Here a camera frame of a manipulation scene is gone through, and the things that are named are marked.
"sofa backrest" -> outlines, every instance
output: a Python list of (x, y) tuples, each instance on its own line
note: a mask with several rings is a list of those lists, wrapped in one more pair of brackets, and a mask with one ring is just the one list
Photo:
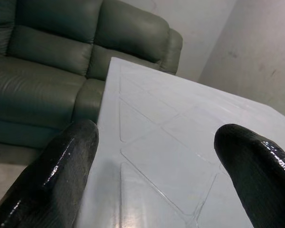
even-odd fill
[(0, 0), (0, 53), (105, 80), (111, 57), (175, 74), (182, 38), (118, 0)]

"white table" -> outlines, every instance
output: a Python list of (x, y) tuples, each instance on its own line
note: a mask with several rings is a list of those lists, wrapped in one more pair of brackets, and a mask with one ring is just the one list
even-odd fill
[(285, 150), (271, 107), (112, 58), (77, 227), (252, 227), (213, 149), (227, 123)]

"concrete floor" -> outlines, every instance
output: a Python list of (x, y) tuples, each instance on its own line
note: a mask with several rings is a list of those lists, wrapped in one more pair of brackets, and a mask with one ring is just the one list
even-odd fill
[(39, 153), (36, 149), (0, 144), (0, 199)]

